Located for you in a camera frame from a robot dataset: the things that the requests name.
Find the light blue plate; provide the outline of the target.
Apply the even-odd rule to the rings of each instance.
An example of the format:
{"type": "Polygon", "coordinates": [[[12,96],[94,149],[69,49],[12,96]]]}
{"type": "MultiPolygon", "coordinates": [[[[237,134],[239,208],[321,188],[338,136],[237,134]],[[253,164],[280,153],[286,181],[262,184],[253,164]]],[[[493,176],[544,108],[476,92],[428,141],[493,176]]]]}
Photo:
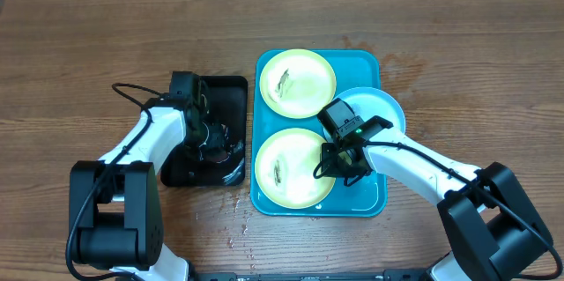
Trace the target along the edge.
{"type": "Polygon", "coordinates": [[[364,122],[378,116],[392,123],[392,128],[379,131],[369,138],[370,141],[397,142],[406,137],[404,111],[385,91],[374,87],[355,87],[341,92],[334,100],[342,100],[352,109],[354,115],[364,122]]]}

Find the yellow-green plate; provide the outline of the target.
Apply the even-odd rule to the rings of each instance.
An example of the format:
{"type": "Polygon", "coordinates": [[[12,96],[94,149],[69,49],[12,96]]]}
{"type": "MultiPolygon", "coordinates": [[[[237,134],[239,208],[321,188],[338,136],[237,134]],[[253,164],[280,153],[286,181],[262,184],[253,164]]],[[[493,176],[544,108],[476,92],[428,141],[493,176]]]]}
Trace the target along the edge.
{"type": "Polygon", "coordinates": [[[301,128],[283,129],[270,136],[256,155],[259,188],[272,202],[288,209],[320,203],[335,184],[331,177],[313,176],[324,143],[322,136],[301,128]]]}
{"type": "Polygon", "coordinates": [[[321,55],[306,49],[277,53],[263,67],[258,79],[266,105],[291,119],[317,115],[337,89],[336,74],[321,55]]]}

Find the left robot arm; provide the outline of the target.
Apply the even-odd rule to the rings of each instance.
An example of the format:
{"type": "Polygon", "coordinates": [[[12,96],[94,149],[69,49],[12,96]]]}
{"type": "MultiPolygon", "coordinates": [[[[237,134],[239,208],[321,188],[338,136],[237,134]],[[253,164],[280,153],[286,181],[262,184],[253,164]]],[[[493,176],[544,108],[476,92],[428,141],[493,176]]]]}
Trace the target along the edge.
{"type": "Polygon", "coordinates": [[[188,280],[189,262],[164,242],[156,175],[182,148],[188,163],[220,164],[230,157],[227,128],[210,117],[203,77],[176,71],[168,92],[140,103],[136,126],[111,152],[79,161],[70,171],[65,261],[100,270],[99,280],[188,280]]]}

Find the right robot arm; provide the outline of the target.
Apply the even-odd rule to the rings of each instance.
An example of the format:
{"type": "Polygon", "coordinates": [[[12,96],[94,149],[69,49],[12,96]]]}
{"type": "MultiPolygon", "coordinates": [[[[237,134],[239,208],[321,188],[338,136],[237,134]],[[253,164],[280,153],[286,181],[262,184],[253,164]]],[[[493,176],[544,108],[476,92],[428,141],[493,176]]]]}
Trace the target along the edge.
{"type": "Polygon", "coordinates": [[[314,177],[341,177],[347,187],[372,171],[388,175],[435,206],[451,247],[427,269],[428,280],[530,280],[526,269],[545,253],[563,262],[552,235],[515,174],[499,162],[480,168],[447,158],[406,136],[381,116],[363,120],[335,99],[317,116],[331,141],[314,177]]]}

